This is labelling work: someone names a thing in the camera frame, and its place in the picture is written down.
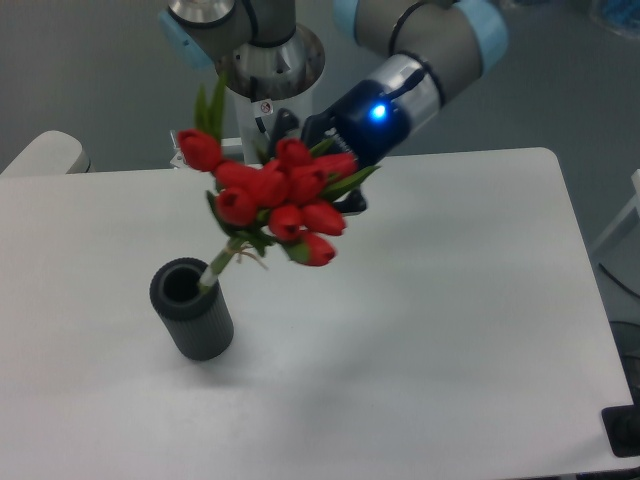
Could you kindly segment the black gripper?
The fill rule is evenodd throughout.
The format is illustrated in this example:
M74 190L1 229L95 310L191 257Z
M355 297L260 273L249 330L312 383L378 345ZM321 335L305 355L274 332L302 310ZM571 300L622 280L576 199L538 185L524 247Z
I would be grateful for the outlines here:
M382 83L363 80L325 111L308 117L301 139L311 147L331 138L334 152L352 153L360 168L374 166L409 136L409 114L397 102L408 91L403 85L387 92ZM291 110L279 109L270 133L268 154L275 155L277 143L299 128L300 120ZM357 187L332 206L341 215L359 215L367 210L368 202Z

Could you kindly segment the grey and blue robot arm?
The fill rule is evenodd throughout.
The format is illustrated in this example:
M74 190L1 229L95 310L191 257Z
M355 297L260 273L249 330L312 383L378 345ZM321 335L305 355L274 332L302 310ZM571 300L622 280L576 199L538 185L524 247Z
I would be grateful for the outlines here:
M320 39L291 1L171 1L168 42L195 68L213 67L233 95L248 164L279 140L329 142L360 167L379 163L505 54L508 33L487 1L337 1L337 27L383 64L326 110L311 95L326 65Z

